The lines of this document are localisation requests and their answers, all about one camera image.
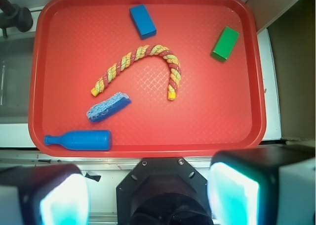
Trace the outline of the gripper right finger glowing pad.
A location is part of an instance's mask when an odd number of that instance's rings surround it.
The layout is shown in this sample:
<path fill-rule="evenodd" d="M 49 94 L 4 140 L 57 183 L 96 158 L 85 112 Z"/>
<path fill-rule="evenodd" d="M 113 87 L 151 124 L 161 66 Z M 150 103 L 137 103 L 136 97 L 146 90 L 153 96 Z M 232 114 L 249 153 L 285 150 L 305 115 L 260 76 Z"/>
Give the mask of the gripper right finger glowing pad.
<path fill-rule="evenodd" d="M 222 225 L 313 225 L 314 149 L 265 146 L 221 150 L 208 172 L 207 198 Z"/>

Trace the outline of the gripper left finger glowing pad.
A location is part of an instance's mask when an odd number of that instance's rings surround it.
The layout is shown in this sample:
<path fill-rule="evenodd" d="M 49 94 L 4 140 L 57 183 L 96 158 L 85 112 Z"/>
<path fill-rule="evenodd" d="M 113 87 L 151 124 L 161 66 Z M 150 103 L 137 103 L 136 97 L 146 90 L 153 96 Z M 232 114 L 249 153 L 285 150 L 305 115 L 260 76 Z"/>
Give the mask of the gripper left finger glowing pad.
<path fill-rule="evenodd" d="M 0 170 L 2 225 L 87 225 L 90 196 L 74 164 Z"/>

